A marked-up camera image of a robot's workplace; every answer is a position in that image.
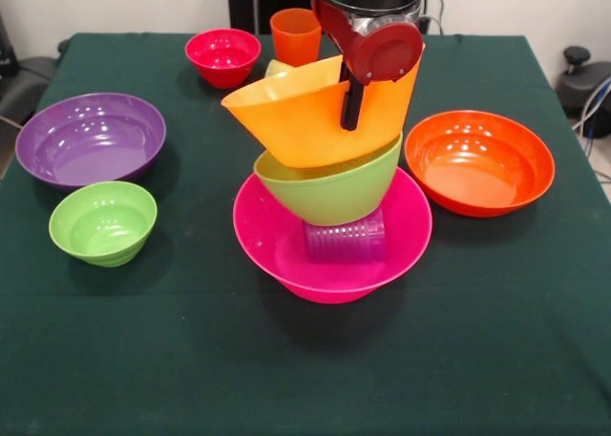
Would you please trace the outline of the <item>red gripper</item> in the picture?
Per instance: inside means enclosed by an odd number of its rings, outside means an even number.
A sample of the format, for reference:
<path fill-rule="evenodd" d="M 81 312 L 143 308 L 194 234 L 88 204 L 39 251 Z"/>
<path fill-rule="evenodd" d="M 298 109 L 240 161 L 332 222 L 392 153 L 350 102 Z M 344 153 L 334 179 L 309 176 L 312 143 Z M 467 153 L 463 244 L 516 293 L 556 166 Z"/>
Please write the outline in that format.
<path fill-rule="evenodd" d="M 323 33 L 333 42 L 351 73 L 344 97 L 341 126 L 358 126 L 364 86 L 373 81 L 396 81 L 416 64 L 423 38 L 416 27 L 421 0 L 390 3 L 387 9 L 311 0 Z"/>

